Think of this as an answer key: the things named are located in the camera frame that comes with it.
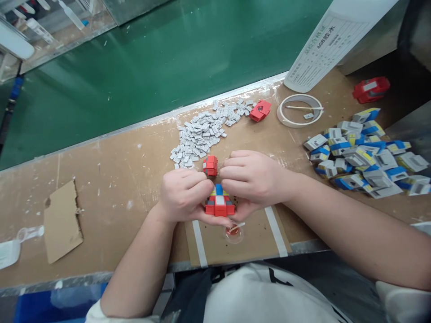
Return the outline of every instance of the sleeve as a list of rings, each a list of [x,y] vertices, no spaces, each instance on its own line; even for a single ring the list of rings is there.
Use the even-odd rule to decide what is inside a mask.
[[[376,282],[387,315],[393,322],[427,322],[431,315],[431,292]]]
[[[159,316],[149,316],[142,319],[118,319],[108,318],[103,314],[102,308],[100,307],[100,300],[94,304],[85,317],[86,323],[160,323]]]

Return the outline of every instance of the green floor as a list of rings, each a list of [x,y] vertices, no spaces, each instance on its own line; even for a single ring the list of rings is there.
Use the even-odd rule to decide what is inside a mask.
[[[0,169],[288,70],[330,3],[173,0],[79,46],[26,74]]]

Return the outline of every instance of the person's left hand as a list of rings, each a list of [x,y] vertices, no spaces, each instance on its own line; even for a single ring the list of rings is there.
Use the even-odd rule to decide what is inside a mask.
[[[203,172],[187,168],[172,170],[163,176],[155,216],[169,223],[199,220],[213,226],[232,227],[227,217],[205,214],[202,202],[213,190],[214,183]]]

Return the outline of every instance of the wooden workbench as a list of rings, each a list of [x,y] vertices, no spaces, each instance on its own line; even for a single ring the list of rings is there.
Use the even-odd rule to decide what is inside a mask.
[[[211,154],[223,160],[232,150],[257,150],[286,168],[322,180],[315,174],[303,142],[371,106],[358,104],[351,96],[352,84],[333,70],[309,93],[325,107],[322,118],[306,128],[287,128],[276,116],[280,102],[294,94],[282,85],[283,78],[284,74],[277,75],[216,97],[230,102],[239,97],[250,97],[255,102],[265,99],[273,105],[263,122],[254,123],[243,117],[226,129],[227,138],[213,146]],[[169,156],[179,142],[176,127],[200,111],[208,110],[213,99],[0,172],[0,242],[14,239],[23,227],[42,225],[44,200],[73,178],[82,209],[79,223],[84,236],[80,246],[52,265],[47,261],[43,237],[24,241],[18,262],[0,271],[0,289],[9,290],[9,294],[22,293],[31,291],[30,286],[46,284],[50,288],[55,281],[70,277],[77,277],[75,282],[83,282],[80,277],[95,273],[108,277],[157,202],[162,175],[174,168]],[[298,120],[302,114],[291,117]],[[378,121],[383,127],[388,126],[385,110]],[[202,160],[197,165],[202,167]],[[346,194],[406,223],[431,219],[428,196],[397,195],[374,200],[361,193]],[[277,206],[277,210],[291,244],[316,239],[286,207]],[[188,261],[185,227],[180,223],[170,262],[175,265]]]

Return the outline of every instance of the pile of blue and white blocks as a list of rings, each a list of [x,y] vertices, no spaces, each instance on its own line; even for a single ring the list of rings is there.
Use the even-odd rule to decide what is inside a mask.
[[[385,131],[375,122],[379,111],[359,112],[352,121],[342,121],[309,139],[304,146],[310,160],[318,163],[316,172],[343,190],[366,192],[376,199],[403,191],[409,196],[428,194],[430,178],[414,173],[429,163],[407,152],[410,142],[381,139]]]

